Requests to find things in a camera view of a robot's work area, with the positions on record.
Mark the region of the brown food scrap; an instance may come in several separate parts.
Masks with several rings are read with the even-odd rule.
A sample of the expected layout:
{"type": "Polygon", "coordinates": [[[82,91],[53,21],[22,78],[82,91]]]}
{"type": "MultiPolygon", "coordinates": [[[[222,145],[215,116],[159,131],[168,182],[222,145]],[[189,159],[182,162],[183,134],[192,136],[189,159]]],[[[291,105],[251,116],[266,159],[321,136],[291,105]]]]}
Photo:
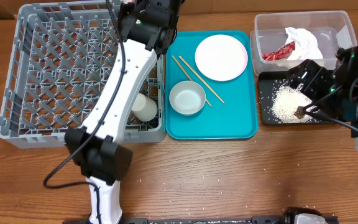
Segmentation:
{"type": "Polygon", "coordinates": [[[296,111],[293,114],[298,119],[303,119],[305,117],[305,113],[303,111],[303,107],[299,106],[297,107],[296,111]]]}

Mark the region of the white napkin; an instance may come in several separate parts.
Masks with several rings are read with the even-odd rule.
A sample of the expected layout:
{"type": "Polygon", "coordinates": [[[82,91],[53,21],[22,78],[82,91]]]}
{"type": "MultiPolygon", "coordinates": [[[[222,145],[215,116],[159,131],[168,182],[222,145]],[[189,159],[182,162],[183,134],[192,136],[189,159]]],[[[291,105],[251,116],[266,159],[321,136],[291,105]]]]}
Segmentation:
{"type": "Polygon", "coordinates": [[[303,28],[287,27],[285,32],[288,35],[286,44],[295,43],[295,50],[292,51],[287,60],[323,59],[318,48],[318,41],[310,31],[303,28]]]}

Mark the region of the red snack wrapper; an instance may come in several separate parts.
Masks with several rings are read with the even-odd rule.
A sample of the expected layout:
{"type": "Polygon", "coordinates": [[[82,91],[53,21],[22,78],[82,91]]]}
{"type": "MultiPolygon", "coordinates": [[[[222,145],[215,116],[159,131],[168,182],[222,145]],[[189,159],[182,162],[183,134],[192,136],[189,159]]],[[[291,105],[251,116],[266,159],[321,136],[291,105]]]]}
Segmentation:
{"type": "Polygon", "coordinates": [[[287,59],[294,50],[295,50],[295,42],[292,41],[292,42],[289,42],[288,44],[283,45],[275,52],[263,54],[262,58],[266,61],[287,59]]]}

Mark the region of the white cup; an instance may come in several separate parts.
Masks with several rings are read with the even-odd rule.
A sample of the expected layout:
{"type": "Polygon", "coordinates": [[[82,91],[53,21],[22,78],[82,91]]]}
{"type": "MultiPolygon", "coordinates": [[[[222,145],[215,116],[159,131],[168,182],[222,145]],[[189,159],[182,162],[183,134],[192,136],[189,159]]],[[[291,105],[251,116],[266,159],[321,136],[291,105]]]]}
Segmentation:
{"type": "Polygon", "coordinates": [[[137,119],[148,122],[156,116],[158,107],[151,98],[139,93],[132,105],[132,112],[137,119]]]}

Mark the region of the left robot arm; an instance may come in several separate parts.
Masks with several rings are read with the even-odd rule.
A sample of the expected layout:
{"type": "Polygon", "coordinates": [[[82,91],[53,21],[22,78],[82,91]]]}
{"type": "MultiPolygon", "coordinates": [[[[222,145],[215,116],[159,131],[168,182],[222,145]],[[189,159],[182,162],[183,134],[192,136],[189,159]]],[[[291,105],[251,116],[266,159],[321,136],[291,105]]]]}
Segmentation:
{"type": "Polygon", "coordinates": [[[120,181],[133,152],[122,146],[131,108],[159,56],[167,53],[177,35],[180,0],[122,3],[119,14],[107,2],[118,37],[116,59],[91,113],[79,128],[68,128],[69,160],[80,167],[91,194],[87,223],[119,223],[120,181]]]}

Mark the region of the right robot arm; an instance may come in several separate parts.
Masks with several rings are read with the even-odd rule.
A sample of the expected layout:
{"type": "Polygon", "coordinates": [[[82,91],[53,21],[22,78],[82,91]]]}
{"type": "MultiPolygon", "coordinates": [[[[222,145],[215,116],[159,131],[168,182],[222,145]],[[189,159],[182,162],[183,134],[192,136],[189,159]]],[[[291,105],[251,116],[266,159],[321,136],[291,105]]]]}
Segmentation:
{"type": "Polygon", "coordinates": [[[289,69],[288,84],[312,101],[300,107],[301,113],[349,128],[358,153],[358,46],[340,48],[336,58],[334,70],[304,60],[289,69]]]}

